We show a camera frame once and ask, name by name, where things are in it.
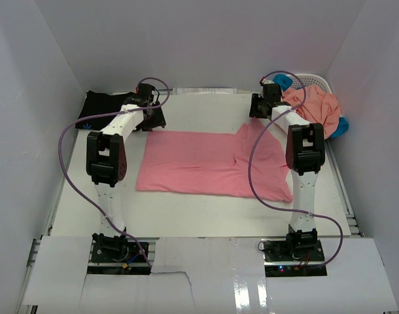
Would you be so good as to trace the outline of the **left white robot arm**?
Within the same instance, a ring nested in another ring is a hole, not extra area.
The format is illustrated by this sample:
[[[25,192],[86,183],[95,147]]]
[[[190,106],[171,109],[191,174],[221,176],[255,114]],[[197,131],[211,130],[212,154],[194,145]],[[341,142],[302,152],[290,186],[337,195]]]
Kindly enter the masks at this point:
[[[120,236],[126,231],[122,218],[120,182],[128,169],[125,142],[134,131],[151,131],[166,126],[159,91],[141,83],[121,107],[122,114],[99,131],[92,131],[86,142],[86,172],[94,183],[101,213],[100,233]]]

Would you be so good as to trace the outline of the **white perforated laundry basket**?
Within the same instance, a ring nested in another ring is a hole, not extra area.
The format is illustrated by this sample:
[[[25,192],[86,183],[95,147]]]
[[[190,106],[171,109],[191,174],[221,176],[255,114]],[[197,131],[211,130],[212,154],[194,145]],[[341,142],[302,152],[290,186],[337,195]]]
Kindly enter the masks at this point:
[[[295,75],[286,74],[286,76],[292,80],[290,87],[295,90],[317,85],[324,93],[332,93],[328,82],[321,76],[309,73],[297,73]]]

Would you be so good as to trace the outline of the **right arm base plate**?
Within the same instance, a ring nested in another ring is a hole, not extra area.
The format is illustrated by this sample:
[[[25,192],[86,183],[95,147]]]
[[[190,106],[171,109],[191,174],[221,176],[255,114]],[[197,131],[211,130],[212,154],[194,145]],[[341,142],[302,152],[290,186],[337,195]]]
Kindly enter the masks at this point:
[[[257,249],[263,253],[267,278],[326,277],[328,275],[321,241],[313,249],[291,253],[286,241],[263,239]]]

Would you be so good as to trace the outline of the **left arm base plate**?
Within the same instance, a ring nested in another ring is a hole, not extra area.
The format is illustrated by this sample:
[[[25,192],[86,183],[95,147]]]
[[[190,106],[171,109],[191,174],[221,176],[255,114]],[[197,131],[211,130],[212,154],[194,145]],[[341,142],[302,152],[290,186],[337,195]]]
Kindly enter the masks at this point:
[[[153,242],[141,241],[138,245],[124,235],[93,234],[87,274],[150,275],[151,267],[144,254],[153,263]]]

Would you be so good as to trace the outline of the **salmon orange t shirt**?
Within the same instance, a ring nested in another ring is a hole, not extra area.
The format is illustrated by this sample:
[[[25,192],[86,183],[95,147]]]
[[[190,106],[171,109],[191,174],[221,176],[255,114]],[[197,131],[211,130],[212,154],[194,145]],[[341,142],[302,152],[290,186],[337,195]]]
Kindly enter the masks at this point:
[[[313,84],[305,89],[288,88],[284,92],[284,101],[292,107],[299,105],[306,98],[304,104],[296,109],[297,113],[311,123],[320,123],[324,128],[324,138],[328,139],[338,128],[341,109],[334,94],[324,92]]]

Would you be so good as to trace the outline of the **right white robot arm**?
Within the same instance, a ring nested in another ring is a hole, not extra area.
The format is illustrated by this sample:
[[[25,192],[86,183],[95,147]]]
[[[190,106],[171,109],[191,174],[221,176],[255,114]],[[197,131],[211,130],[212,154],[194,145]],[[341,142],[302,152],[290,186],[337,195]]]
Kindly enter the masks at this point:
[[[309,258],[317,248],[317,229],[313,217],[315,185],[325,162],[324,129],[322,124],[302,118],[297,110],[283,101],[279,84],[263,78],[262,92],[253,94],[251,118],[268,118],[287,134],[285,158],[292,175],[293,205],[284,241],[265,246],[270,256],[286,255],[299,261]]]

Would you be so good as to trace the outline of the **white paper sheets at back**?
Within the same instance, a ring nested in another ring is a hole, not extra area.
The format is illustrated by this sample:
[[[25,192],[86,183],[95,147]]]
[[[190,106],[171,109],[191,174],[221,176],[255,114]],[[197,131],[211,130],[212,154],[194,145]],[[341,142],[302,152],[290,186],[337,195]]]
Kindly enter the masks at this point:
[[[234,95],[237,94],[236,88],[172,88],[171,95],[203,95],[203,94],[222,94]]]

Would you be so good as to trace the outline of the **pink t shirt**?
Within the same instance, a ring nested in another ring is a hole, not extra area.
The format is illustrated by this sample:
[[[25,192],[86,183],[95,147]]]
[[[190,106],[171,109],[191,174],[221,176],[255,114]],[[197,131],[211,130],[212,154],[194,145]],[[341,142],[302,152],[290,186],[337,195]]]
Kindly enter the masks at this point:
[[[236,133],[154,131],[136,181],[142,192],[176,192],[290,203],[288,167],[279,140],[259,120]]]

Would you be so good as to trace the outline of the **folded black t shirt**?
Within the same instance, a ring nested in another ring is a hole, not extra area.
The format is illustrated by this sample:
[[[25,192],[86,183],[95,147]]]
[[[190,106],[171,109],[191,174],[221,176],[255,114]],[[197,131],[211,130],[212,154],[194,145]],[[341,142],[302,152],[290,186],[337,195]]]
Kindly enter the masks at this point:
[[[125,94],[109,95],[106,93],[97,93],[93,91],[86,92],[84,106],[79,114],[79,118],[93,116],[98,114],[115,113],[121,110],[124,101],[130,96],[134,96],[133,92]],[[106,116],[101,118],[91,118],[75,124],[75,128],[79,130],[95,130],[99,131],[107,126],[114,116]]]

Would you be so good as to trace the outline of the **blue t shirt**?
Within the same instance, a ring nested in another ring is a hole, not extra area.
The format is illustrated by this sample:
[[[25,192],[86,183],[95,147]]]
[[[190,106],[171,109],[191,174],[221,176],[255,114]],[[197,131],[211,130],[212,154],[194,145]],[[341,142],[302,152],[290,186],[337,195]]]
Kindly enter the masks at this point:
[[[281,90],[283,91],[283,98],[284,98],[284,92],[288,88],[290,88],[292,80],[288,78],[286,75],[278,74],[273,78],[273,82],[280,85]],[[306,98],[306,93],[304,93],[304,99],[302,100],[303,102],[305,101],[305,98]],[[349,129],[349,123],[341,114],[341,117],[339,118],[339,126],[337,130],[329,138],[333,139],[339,137],[343,135],[346,131],[348,131],[348,129]]]

